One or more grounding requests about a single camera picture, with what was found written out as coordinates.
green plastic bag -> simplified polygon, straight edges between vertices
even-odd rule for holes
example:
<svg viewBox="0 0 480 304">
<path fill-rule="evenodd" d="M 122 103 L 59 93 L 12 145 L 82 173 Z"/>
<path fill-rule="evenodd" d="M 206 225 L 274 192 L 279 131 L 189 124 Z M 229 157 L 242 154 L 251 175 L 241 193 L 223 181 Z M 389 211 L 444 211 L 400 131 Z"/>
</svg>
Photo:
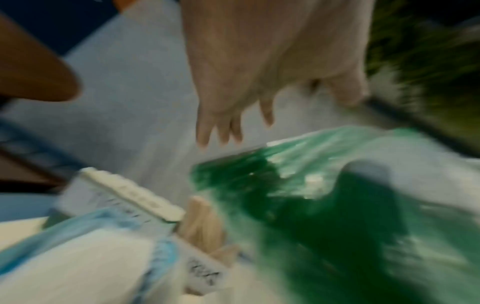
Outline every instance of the green plastic bag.
<svg viewBox="0 0 480 304">
<path fill-rule="evenodd" d="M 307 134 L 191 178 L 287 302 L 480 302 L 480 172 L 415 131 Z"/>
</svg>

floor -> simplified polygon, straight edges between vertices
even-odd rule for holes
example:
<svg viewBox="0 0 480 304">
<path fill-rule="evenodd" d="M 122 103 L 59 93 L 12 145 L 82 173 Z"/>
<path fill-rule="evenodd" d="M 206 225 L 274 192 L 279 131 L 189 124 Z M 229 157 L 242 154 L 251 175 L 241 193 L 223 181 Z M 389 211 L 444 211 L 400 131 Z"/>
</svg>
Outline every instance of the floor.
<svg viewBox="0 0 480 304">
<path fill-rule="evenodd" d="M 91 166 L 123 174 L 184 205 L 191 165 L 278 140 L 346 124 L 395 124 L 368 109 L 336 106 L 325 92 L 289 88 L 276 100 L 277 123 L 263 127 L 257 109 L 243 118 L 245 141 L 195 146 L 196 95 L 173 0 L 139 0 L 69 53 L 83 82 L 69 103 L 17 101 L 3 117 Z"/>
</svg>

finger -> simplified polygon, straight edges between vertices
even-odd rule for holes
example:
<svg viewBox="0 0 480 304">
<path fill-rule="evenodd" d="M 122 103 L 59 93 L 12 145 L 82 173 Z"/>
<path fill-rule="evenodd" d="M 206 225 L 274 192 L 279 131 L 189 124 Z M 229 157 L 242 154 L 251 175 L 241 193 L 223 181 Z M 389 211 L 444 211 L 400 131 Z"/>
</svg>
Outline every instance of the finger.
<svg viewBox="0 0 480 304">
<path fill-rule="evenodd" d="M 260 99 L 260 110 L 265 124 L 271 127 L 274 124 L 274 99 Z"/>
<path fill-rule="evenodd" d="M 217 123 L 216 128 L 218 130 L 218 138 L 222 145 L 226 145 L 230 138 L 230 118 L 222 118 Z"/>
<path fill-rule="evenodd" d="M 198 111 L 196 119 L 196 143 L 199 147 L 205 148 L 209 145 L 210 134 L 214 129 L 215 123 L 212 118 L 205 117 Z"/>
<path fill-rule="evenodd" d="M 242 116 L 236 115 L 230 122 L 230 130 L 233 135 L 233 139 L 237 143 L 241 143 L 244 139 L 244 135 L 242 134 Z"/>
</svg>

green plant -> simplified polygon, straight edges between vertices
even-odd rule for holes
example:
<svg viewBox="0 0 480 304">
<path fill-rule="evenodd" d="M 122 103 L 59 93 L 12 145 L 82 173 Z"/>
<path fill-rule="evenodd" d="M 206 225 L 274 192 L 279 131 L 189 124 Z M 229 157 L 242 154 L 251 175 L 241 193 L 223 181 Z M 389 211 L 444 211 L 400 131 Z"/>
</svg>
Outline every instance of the green plant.
<svg viewBox="0 0 480 304">
<path fill-rule="evenodd" d="M 420 88 L 427 111 L 478 126 L 480 42 L 460 43 L 456 29 L 429 26 L 415 2 L 377 0 L 368 73 L 385 65 L 397 71 L 402 86 Z"/>
</svg>

plastic bag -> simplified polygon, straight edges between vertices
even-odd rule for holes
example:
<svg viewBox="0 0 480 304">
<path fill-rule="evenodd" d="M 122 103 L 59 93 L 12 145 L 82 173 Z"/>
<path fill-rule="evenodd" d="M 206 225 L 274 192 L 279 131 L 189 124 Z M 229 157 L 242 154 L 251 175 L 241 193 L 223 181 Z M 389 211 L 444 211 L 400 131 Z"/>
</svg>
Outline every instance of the plastic bag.
<svg viewBox="0 0 480 304">
<path fill-rule="evenodd" d="M 480 172 L 412 130 L 308 134 L 191 177 L 287 302 L 480 299 Z"/>
</svg>

